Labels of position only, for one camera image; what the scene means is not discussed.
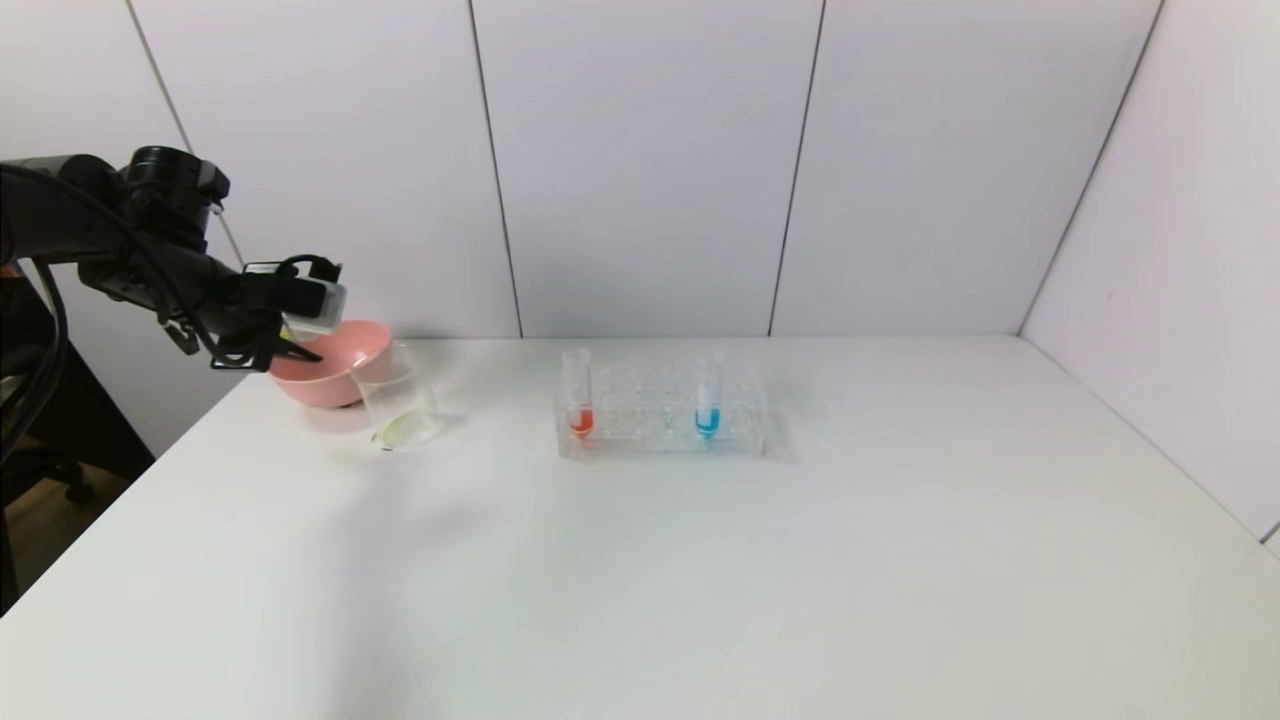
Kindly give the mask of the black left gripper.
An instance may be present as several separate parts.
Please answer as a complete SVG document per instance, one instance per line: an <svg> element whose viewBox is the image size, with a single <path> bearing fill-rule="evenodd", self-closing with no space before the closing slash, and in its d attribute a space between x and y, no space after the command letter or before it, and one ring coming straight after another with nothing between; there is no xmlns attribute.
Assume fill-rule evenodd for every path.
<svg viewBox="0 0 1280 720"><path fill-rule="evenodd" d="M278 263L251 263L212 284L210 366L219 372L265 372L274 343L276 356L298 363L320 363L323 357L285 337L276 297L283 278Z"/></svg>

